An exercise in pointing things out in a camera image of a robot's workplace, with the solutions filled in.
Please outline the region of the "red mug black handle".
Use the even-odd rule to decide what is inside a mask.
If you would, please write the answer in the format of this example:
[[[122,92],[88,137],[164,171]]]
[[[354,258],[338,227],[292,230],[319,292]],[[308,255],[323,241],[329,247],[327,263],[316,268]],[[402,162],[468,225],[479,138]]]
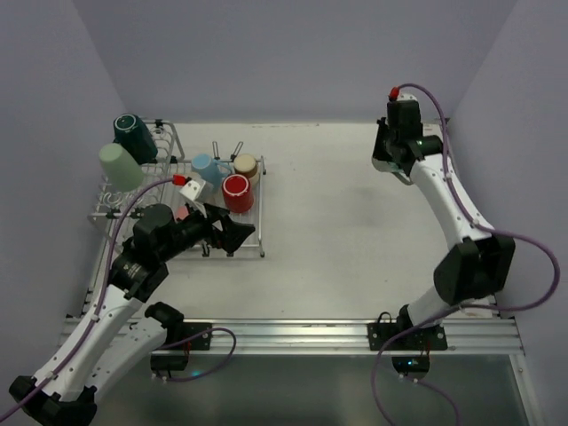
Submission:
[[[225,206],[232,213],[245,213],[254,204],[254,194],[249,179],[241,174],[225,178],[221,186]]]

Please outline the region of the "light blue mug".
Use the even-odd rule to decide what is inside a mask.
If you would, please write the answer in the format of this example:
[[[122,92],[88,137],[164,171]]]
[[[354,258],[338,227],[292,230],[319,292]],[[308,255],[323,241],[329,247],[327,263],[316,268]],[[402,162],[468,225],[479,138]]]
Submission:
[[[229,163],[221,162],[209,154],[195,155],[191,160],[191,168],[194,173],[213,186],[214,192],[217,192],[223,181],[233,174],[233,168]]]

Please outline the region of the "pale green mug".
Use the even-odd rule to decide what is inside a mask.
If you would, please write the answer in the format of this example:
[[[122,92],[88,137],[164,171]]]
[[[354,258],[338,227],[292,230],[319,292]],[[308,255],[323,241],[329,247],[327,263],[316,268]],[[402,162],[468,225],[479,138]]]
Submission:
[[[393,162],[381,161],[373,157],[372,164],[377,171],[391,174],[403,185],[411,186],[414,184],[403,170]]]

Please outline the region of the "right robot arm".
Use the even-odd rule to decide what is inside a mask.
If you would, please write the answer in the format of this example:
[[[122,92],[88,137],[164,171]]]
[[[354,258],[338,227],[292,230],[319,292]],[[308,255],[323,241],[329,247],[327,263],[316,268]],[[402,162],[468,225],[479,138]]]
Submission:
[[[433,273],[433,286],[397,317],[399,330],[438,324],[438,314],[463,302],[503,290],[516,243],[493,233],[465,193],[439,135],[424,131],[416,97],[391,95],[377,122],[372,164],[406,185],[416,185],[429,203],[448,252]]]

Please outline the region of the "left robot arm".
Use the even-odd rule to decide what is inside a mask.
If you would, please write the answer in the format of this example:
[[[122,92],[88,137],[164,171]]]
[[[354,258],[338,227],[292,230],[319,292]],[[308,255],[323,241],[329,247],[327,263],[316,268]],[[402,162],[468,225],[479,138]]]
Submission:
[[[43,367],[14,380],[12,397],[42,425],[90,424],[107,392],[182,326],[181,312],[156,303],[126,336],[118,335],[165,281],[169,260],[201,241],[232,254],[255,230],[212,205],[182,220],[165,204],[143,209],[106,273],[98,301]]]

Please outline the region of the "pink cup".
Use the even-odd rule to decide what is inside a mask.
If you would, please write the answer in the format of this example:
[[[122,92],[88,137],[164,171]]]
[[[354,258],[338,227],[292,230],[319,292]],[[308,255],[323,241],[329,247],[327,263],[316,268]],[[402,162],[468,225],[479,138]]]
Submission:
[[[187,219],[192,218],[193,215],[193,208],[191,208],[187,204],[184,204],[177,209],[175,213],[175,219],[177,222],[184,222]]]

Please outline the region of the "light green tumbler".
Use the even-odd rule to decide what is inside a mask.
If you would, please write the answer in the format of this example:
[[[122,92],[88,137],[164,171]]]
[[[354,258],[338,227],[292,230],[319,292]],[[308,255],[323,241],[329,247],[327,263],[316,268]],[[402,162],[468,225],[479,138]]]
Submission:
[[[110,184],[119,192],[138,189],[144,180],[144,172],[136,160],[121,145],[111,143],[99,150],[99,163]]]

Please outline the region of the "dark green mug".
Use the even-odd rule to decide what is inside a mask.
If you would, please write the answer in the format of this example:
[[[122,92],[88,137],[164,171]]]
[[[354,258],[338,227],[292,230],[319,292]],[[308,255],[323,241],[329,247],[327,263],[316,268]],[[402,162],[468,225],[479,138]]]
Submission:
[[[135,114],[114,119],[114,142],[122,146],[139,164],[153,162],[158,154],[154,139],[145,123]]]

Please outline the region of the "left black controller box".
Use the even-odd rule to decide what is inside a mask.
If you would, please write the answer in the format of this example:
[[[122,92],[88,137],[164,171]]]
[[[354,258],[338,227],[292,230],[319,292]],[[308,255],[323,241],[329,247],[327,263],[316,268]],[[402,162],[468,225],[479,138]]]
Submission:
[[[184,371],[187,364],[186,355],[152,355],[150,358],[150,368],[157,375],[160,373],[170,375],[172,372]]]

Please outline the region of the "black controller box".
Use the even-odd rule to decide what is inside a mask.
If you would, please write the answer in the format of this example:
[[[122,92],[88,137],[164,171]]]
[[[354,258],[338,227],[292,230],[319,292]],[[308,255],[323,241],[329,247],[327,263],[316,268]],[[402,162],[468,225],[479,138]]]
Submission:
[[[184,371],[187,364],[186,355],[152,355],[150,358],[150,368],[157,375],[160,373],[170,375],[172,372]]]
[[[424,355],[392,357],[391,363],[399,375],[411,380],[421,380],[430,371],[430,358]]]

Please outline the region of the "right black controller box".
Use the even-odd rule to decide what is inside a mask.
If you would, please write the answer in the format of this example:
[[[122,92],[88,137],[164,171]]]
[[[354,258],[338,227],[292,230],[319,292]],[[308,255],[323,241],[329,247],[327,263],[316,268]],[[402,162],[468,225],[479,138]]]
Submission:
[[[411,380],[421,380],[430,371],[430,358],[424,355],[392,357],[391,363],[399,375]]]

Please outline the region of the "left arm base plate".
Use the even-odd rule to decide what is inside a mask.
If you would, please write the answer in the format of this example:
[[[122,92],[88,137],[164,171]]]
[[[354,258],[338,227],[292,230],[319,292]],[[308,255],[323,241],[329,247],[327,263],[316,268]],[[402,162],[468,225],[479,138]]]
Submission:
[[[212,337],[208,322],[179,322],[168,329],[162,348],[173,351],[208,351]]]

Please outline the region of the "aluminium mounting rail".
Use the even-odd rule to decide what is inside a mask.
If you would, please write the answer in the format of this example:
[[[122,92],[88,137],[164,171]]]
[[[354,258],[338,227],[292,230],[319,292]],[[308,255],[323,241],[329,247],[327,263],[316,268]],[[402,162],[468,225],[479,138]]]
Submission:
[[[237,355],[375,355],[368,319],[188,319],[188,323],[224,327],[237,336]],[[524,347],[512,319],[449,318],[435,340],[402,355],[519,355]]]

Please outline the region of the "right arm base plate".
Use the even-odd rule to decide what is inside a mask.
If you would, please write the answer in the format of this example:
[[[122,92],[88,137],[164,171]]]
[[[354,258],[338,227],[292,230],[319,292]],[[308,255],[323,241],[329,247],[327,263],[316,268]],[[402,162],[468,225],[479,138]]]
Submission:
[[[379,351],[393,336],[400,332],[393,322],[367,323],[367,339],[371,351]],[[448,344],[443,327],[420,328],[399,337],[387,347],[387,351],[446,351]]]

